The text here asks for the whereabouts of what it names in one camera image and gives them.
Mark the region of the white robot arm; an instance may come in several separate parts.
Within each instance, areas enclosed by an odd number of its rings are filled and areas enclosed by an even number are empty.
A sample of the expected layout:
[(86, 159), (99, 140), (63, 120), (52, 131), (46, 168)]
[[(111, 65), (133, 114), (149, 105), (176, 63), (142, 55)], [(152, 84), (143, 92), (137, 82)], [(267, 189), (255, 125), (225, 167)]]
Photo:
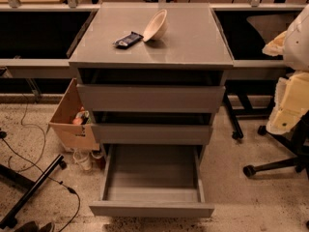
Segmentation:
[(265, 45), (263, 53), (282, 55), (284, 64), (295, 71), (288, 79), (278, 79), (275, 106), (267, 122), (268, 132), (284, 134), (309, 111), (309, 5), (286, 31)]

